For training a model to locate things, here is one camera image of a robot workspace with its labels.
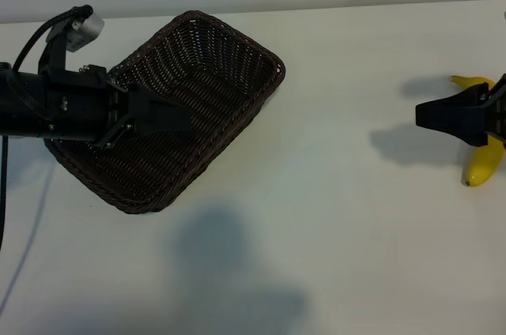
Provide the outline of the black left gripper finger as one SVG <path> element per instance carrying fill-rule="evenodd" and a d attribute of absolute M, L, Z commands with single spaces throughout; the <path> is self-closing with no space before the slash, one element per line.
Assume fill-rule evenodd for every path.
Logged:
<path fill-rule="evenodd" d="M 128 85 L 128 111 L 138 119 L 147 119 L 151 116 L 162 119 L 189 119 L 191 117 L 188 108 L 169 102 L 138 83 Z"/>
<path fill-rule="evenodd" d="M 137 135 L 181 132 L 191 128 L 191 116 L 189 114 L 150 115 L 133 119 L 130 124 Z"/>

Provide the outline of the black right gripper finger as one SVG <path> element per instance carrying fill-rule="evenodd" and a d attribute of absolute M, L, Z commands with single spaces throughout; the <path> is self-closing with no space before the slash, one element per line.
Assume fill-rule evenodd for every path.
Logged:
<path fill-rule="evenodd" d="M 489 143 L 485 117 L 477 107 L 416 107 L 416 125 L 449 134 L 474 147 Z"/>
<path fill-rule="evenodd" d="M 486 83 L 473 85 L 453 96 L 418 104 L 415 112 L 417 115 L 447 115 L 461 109 L 479 107 L 484 102 L 482 97 L 487 97 L 488 93 L 489 86 Z"/>

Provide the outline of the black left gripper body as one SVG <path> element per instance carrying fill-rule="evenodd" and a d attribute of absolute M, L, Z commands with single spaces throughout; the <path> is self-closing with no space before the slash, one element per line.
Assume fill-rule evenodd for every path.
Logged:
<path fill-rule="evenodd" d="M 41 130 L 43 139 L 87 141 L 111 147 L 125 131 L 129 91 L 101 66 L 79 72 L 46 66 L 45 108 L 51 115 Z"/>

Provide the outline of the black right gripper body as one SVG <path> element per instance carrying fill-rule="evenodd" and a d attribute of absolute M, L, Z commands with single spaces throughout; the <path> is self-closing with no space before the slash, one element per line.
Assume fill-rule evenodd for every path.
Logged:
<path fill-rule="evenodd" d="M 489 90 L 485 102 L 485 132 L 505 140 L 505 75 Z"/>

